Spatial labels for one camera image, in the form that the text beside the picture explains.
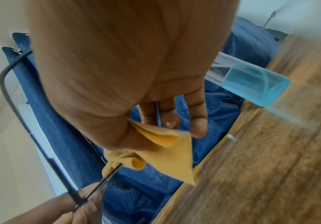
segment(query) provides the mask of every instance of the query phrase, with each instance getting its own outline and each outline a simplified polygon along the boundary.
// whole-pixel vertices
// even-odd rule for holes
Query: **wooden surface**
[[[321,39],[291,35],[270,70],[290,77],[267,109],[245,102],[153,224],[321,223]]]

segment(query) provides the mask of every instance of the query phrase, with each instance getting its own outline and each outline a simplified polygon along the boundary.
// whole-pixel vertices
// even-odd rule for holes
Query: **eyeglasses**
[[[73,201],[77,204],[77,207],[75,208],[74,211],[76,211],[78,208],[80,208],[84,203],[86,203],[93,195],[96,191],[100,190],[101,188],[103,188],[106,183],[114,176],[114,174],[116,173],[116,171],[118,170],[118,168],[121,166],[121,164],[116,167],[116,169],[114,169],[108,176],[106,176],[105,178],[103,178],[99,184],[96,186],[96,188],[93,189],[93,191],[86,197],[86,198],[81,198],[78,194],[78,191],[76,191],[73,186],[70,184],[70,182],[68,181],[68,179],[66,178],[66,176],[64,175],[64,173],[61,171],[61,169],[58,167],[56,161],[52,158],[49,158],[46,154],[46,152],[42,149],[40,143],[37,141],[37,139],[35,138],[35,136],[32,134],[30,128],[27,126],[27,124],[25,123],[22,115],[20,114],[19,110],[17,109],[17,107],[14,105],[8,91],[7,88],[5,86],[5,78],[7,76],[7,74],[24,58],[26,58],[28,55],[32,54],[32,49],[29,49],[28,51],[22,53],[20,56],[18,56],[16,58],[16,60],[13,63],[10,63],[7,67],[5,67],[5,69],[3,69],[3,71],[0,74],[0,88],[3,92],[3,96],[6,99],[6,101],[8,102],[9,106],[12,108],[14,114],[17,116],[17,118],[19,119],[20,123],[23,125],[23,127],[25,128],[25,130],[28,132],[28,134],[30,135],[30,137],[32,138],[32,140],[34,141],[34,143],[36,144],[36,146],[38,147],[38,149],[40,150],[41,154],[43,155],[43,157],[46,159],[46,161],[48,162],[48,164],[51,166],[51,168],[53,169],[53,171],[56,173],[56,175],[58,176],[58,178],[61,180],[62,184],[65,186],[65,188],[67,189],[68,194],[71,196],[71,198],[73,199]]]

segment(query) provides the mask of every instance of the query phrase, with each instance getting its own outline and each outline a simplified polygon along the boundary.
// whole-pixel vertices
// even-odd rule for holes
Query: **skin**
[[[238,0],[26,0],[34,56],[52,107],[108,150],[151,150],[128,122],[208,130],[204,78],[230,34]]]
[[[83,188],[78,192],[79,195],[86,197],[97,184]],[[102,217],[101,198],[105,190],[106,188],[103,188],[97,192],[75,213],[72,211],[76,204],[69,194],[65,193],[3,224],[99,224]]]

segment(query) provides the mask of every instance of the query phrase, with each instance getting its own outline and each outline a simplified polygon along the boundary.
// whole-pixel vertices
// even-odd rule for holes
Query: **wrinkled blue fabric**
[[[13,39],[22,51],[30,48],[25,34],[14,33]],[[4,48],[3,51],[11,62],[17,54],[9,49]],[[276,54],[277,44],[265,30],[238,17],[223,52],[265,67]],[[30,65],[26,60],[14,72],[51,147],[78,188],[99,181],[104,163],[80,133],[50,107],[34,70],[34,56],[28,59]],[[205,81],[205,92],[209,132],[202,139],[192,139],[194,165],[199,164],[229,131],[243,102],[242,98],[209,81]],[[189,114],[184,97],[176,97],[176,104],[181,117],[180,130],[188,131]],[[131,119],[140,121],[136,107],[131,110]],[[104,215],[118,224],[149,223],[180,185],[180,181],[159,173],[149,164],[141,171],[122,167],[108,183],[103,198]]]

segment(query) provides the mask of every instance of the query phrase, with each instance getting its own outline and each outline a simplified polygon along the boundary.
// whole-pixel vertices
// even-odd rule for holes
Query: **folded cloth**
[[[104,150],[104,156],[108,160],[102,170],[104,177],[120,163],[125,167],[141,170],[148,162],[165,175],[191,185],[197,184],[197,180],[193,175],[192,144],[189,132],[160,128],[132,120],[129,122],[140,134],[155,144],[149,151],[142,152],[111,152]]]

